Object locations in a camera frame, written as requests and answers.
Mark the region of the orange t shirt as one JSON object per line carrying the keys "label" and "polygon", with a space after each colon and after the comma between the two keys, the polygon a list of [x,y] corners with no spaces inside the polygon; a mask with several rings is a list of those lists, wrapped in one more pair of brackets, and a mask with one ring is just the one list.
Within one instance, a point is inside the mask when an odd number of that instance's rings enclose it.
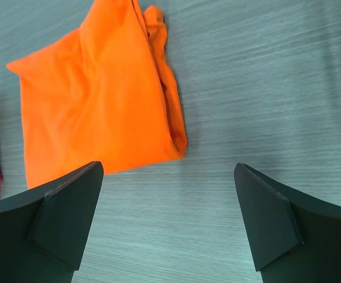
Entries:
{"label": "orange t shirt", "polygon": [[29,188],[91,161],[111,174],[185,156],[166,41],[160,8],[95,1],[77,29],[7,64],[19,77]]}

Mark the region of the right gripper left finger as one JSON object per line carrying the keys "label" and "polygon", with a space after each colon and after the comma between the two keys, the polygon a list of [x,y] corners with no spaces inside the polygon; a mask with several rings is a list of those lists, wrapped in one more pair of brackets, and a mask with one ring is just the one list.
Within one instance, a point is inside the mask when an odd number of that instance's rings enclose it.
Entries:
{"label": "right gripper left finger", "polygon": [[101,162],[91,162],[0,200],[0,282],[72,281],[103,175]]}

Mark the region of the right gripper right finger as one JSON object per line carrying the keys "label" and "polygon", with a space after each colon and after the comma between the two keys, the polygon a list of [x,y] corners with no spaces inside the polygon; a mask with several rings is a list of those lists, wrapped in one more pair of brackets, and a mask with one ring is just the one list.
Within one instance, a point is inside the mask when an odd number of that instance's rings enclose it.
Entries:
{"label": "right gripper right finger", "polygon": [[263,282],[341,282],[341,206],[236,164],[234,182]]}

